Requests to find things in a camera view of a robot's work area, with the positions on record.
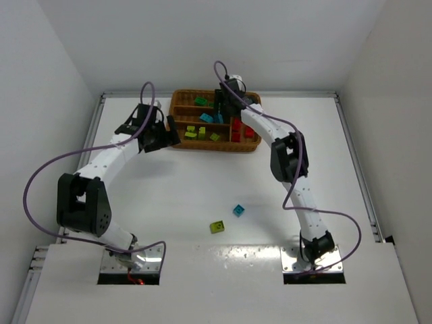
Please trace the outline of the red base lego brick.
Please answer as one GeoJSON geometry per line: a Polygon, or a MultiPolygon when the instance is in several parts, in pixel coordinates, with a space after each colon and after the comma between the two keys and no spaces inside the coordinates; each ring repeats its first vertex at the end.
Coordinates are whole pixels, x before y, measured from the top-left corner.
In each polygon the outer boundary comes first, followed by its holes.
{"type": "Polygon", "coordinates": [[[233,132],[240,132],[242,128],[242,122],[240,119],[238,118],[233,118],[232,119],[232,131],[233,132]]]}

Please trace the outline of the red rounded lego brick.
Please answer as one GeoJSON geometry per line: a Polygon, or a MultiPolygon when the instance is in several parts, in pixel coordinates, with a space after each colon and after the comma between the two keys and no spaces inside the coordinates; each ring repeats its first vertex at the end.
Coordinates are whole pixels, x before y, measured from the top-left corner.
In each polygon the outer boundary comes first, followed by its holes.
{"type": "Polygon", "coordinates": [[[232,132],[231,141],[232,142],[240,142],[241,141],[241,134],[239,132],[232,132]]]}

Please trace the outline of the lime green lego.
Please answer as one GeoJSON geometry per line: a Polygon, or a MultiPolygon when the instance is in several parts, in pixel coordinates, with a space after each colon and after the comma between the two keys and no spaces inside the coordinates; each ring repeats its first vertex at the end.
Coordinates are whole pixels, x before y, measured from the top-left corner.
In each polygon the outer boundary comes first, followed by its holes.
{"type": "Polygon", "coordinates": [[[220,139],[220,136],[219,136],[218,134],[216,134],[216,133],[212,133],[212,134],[210,135],[210,139],[211,139],[212,141],[217,142],[217,141],[220,139]]]}

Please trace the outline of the small cyan lego brick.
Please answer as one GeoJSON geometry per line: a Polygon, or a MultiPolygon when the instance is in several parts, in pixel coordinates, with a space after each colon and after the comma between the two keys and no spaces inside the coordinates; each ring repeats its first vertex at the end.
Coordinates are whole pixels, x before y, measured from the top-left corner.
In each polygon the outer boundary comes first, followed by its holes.
{"type": "Polygon", "coordinates": [[[236,205],[233,209],[233,214],[236,217],[240,217],[241,215],[243,215],[244,211],[245,211],[245,208],[242,205],[236,205]]]}

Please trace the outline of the lime lego brick front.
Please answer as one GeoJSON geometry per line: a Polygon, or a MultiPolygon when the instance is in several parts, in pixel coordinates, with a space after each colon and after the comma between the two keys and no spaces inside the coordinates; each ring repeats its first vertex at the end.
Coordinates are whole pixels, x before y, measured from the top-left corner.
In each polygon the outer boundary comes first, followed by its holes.
{"type": "Polygon", "coordinates": [[[224,232],[225,226],[223,221],[216,221],[210,224],[209,229],[212,234],[217,234],[220,232],[224,232]]]}

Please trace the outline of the cyan rounded lego brick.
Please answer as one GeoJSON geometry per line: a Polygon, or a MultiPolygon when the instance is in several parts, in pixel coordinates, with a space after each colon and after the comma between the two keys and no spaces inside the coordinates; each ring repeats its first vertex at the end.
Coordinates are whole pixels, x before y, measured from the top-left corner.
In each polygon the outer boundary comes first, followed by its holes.
{"type": "Polygon", "coordinates": [[[199,120],[206,122],[206,123],[213,123],[214,119],[212,116],[210,116],[209,114],[203,113],[200,117],[199,120]]]}

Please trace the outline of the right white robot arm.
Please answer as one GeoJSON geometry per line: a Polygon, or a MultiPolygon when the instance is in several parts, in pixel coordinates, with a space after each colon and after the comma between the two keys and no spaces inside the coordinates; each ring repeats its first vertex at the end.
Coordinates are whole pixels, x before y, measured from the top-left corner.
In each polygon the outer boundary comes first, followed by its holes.
{"type": "Polygon", "coordinates": [[[271,150],[273,177],[287,190],[287,198],[300,224],[302,256],[311,264],[335,247],[322,220],[311,192],[308,177],[308,155],[303,134],[291,122],[266,114],[254,98],[246,94],[240,76],[226,75],[220,82],[216,107],[237,117],[257,133],[271,150]]]}

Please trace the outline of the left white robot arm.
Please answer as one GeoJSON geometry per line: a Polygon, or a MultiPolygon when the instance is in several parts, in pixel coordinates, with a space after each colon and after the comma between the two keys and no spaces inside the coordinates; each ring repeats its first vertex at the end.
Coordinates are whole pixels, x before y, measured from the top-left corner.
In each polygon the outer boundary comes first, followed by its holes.
{"type": "Polygon", "coordinates": [[[113,220],[107,189],[140,153],[179,143],[174,119],[163,114],[159,101],[153,105],[138,104],[93,160],[75,173],[65,173],[59,178],[57,223],[92,237],[113,254],[131,255],[138,240],[113,220]]]}

